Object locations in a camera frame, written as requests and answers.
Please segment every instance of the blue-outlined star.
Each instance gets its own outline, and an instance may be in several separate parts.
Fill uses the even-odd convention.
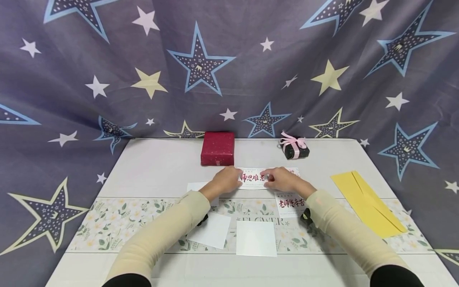
[[[266,105],[266,107],[264,107],[263,111],[259,116],[254,116],[243,120],[253,124],[253,128],[248,137],[251,138],[254,135],[261,132],[265,132],[272,137],[276,137],[274,125],[290,115],[291,113],[283,115],[273,115],[273,113],[271,112],[271,102],[269,102]]]
[[[363,0],[327,0],[300,29],[335,21],[336,35],[346,20],[362,4]]]
[[[192,131],[188,127],[186,120],[183,121],[182,131],[179,133],[171,133],[170,131],[163,130],[168,136],[177,136],[182,139],[195,139],[204,136],[203,131]]]
[[[102,134],[94,141],[104,141],[111,139],[112,143],[110,144],[110,150],[113,154],[115,146],[121,141],[122,137],[132,137],[124,129],[132,129],[136,125],[137,123],[132,124],[129,127],[120,127],[119,125],[104,119],[102,116],[99,116],[99,127],[101,128]]]
[[[378,40],[378,43],[383,47],[385,54],[365,77],[368,77],[374,71],[389,63],[392,63],[402,76],[405,76],[409,60],[411,58],[411,53],[414,49],[455,34],[454,32],[441,31],[420,32],[422,23],[424,22],[431,5],[432,1],[400,36],[392,40]]]
[[[64,237],[65,224],[88,211],[86,208],[68,204],[67,178],[58,186],[49,201],[19,194],[9,193],[9,195],[22,204],[36,220],[16,242],[0,255],[26,246],[43,236],[48,238],[56,253]]]
[[[49,0],[46,6],[45,19],[43,23],[48,23],[60,17],[78,13],[86,22],[108,42],[104,27],[97,14],[96,7],[118,0]]]
[[[397,162],[398,179],[401,181],[408,163],[419,163],[436,169],[439,167],[424,153],[422,145],[427,140],[437,123],[408,136],[402,128],[395,125],[394,144],[380,151],[382,156],[395,158]]]
[[[234,60],[236,57],[209,56],[202,41],[198,22],[195,24],[195,34],[190,54],[175,51],[168,52],[179,62],[187,71],[185,93],[193,89],[199,83],[204,83],[220,96],[222,91],[215,78],[215,72]]]
[[[30,125],[41,125],[39,122],[32,120],[31,118],[24,116],[23,114],[16,112],[0,104],[0,124],[30,124]]]
[[[331,118],[331,120],[326,124],[315,124],[310,125],[310,128],[315,129],[319,133],[315,136],[315,138],[338,138],[340,130],[347,128],[350,125],[355,124],[356,122],[360,122],[360,120],[350,121],[350,122],[342,122],[341,121],[341,113],[343,108],[341,107],[340,110]]]

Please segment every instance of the pink bow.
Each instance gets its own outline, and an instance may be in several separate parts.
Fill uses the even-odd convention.
[[[286,134],[285,132],[282,132],[281,135],[285,136],[279,140],[279,143],[283,145],[282,151],[285,152],[285,147],[288,145],[291,145],[293,147],[293,150],[295,151],[295,155],[293,156],[293,159],[296,159],[300,156],[300,148],[306,148],[306,139],[305,138],[295,138],[293,136],[290,136]]]

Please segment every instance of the yellow envelope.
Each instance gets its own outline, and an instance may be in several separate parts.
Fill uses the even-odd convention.
[[[331,179],[362,222],[381,238],[388,238],[407,232],[398,218],[381,201],[357,171],[332,175]]]

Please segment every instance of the floral table runner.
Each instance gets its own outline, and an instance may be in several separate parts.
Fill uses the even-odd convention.
[[[97,198],[70,243],[67,252],[117,253],[141,227],[171,207],[175,198]],[[354,213],[345,199],[338,199]],[[384,239],[398,254],[434,253],[411,217],[397,199],[382,200],[408,232]],[[297,218],[281,219],[275,199],[220,199],[212,212],[232,217],[223,250],[186,240],[174,244],[167,253],[236,253],[236,221],[274,222],[278,254],[344,254],[337,243],[315,226],[306,227]]]

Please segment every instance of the white paper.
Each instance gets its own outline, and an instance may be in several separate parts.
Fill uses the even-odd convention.
[[[242,186],[239,189],[266,189],[264,183],[268,181],[266,176],[261,176],[260,172],[264,171],[267,168],[240,168],[242,169],[242,174],[239,177],[239,180],[242,181]],[[298,168],[287,168],[292,173],[300,176]]]
[[[280,218],[299,217],[306,209],[306,202],[295,192],[274,193]]]
[[[273,222],[237,221],[236,255],[277,257]]]
[[[187,187],[186,187],[186,191],[199,191],[201,188],[203,188],[208,182],[189,182]],[[219,203],[219,197],[215,198],[214,200],[212,200],[212,202],[210,202],[210,206],[218,206]]]
[[[208,216],[209,218],[201,226],[195,227],[188,233],[186,239],[210,247],[223,249],[226,235],[230,228],[231,217],[214,212],[208,213]]]

